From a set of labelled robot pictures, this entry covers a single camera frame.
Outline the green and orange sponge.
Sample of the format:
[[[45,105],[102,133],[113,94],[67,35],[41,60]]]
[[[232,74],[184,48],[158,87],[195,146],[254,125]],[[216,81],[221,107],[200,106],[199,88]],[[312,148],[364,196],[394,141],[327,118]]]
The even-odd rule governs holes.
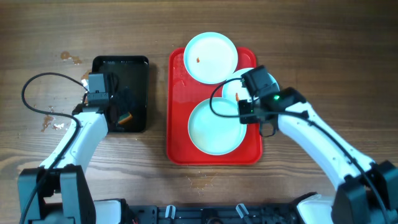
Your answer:
[[[126,114],[123,114],[119,117],[118,123],[119,124],[125,124],[127,123],[129,120],[132,119],[132,115],[130,112],[127,112]]]

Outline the light blue plate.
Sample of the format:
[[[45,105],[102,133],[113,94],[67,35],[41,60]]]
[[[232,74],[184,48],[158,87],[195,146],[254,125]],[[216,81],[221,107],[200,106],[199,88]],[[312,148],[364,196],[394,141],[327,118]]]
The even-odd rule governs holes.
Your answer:
[[[194,80],[212,85],[227,80],[234,73],[238,65],[238,51],[227,36],[204,32],[188,42],[183,62]]]
[[[241,78],[241,75],[252,70],[252,68],[243,68],[232,75],[229,78]],[[240,81],[232,81],[225,85],[222,88],[222,97],[226,98],[234,103],[237,103],[239,100],[248,100],[251,101],[251,97],[246,88],[242,87],[242,83]]]
[[[241,124],[238,105],[215,97],[197,104],[188,120],[188,135],[201,151],[212,156],[228,154],[243,142],[247,126]]]

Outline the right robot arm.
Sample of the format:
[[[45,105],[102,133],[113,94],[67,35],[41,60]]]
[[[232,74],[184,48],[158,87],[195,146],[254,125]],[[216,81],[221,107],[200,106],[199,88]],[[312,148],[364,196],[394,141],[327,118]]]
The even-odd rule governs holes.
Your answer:
[[[302,223],[397,223],[397,167],[376,163],[324,122],[294,88],[279,89],[264,66],[238,79],[251,100],[239,101],[242,123],[270,123],[324,171],[336,193],[299,201]]]

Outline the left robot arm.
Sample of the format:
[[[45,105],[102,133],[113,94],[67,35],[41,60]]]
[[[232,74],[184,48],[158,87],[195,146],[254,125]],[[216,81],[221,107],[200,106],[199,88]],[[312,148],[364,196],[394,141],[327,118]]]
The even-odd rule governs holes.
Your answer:
[[[85,171],[104,137],[120,130],[131,100],[113,73],[90,73],[83,101],[56,149],[37,168],[24,169],[17,186],[20,223],[135,223],[124,199],[94,201]]]

